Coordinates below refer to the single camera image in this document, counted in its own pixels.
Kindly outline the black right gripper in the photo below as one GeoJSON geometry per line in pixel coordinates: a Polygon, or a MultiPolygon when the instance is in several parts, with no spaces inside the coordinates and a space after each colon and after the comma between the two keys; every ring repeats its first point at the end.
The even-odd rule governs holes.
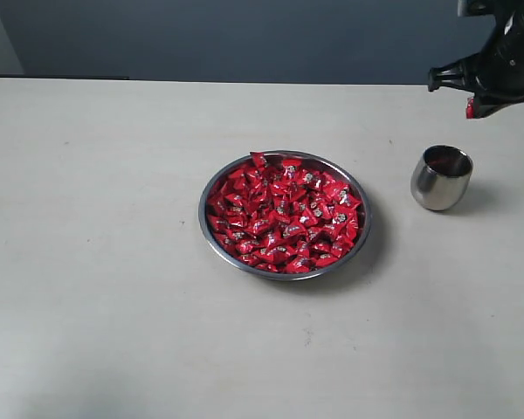
{"type": "Polygon", "coordinates": [[[500,14],[482,49],[429,71],[428,90],[473,93],[475,119],[524,100],[524,0],[501,0],[500,14]]]}

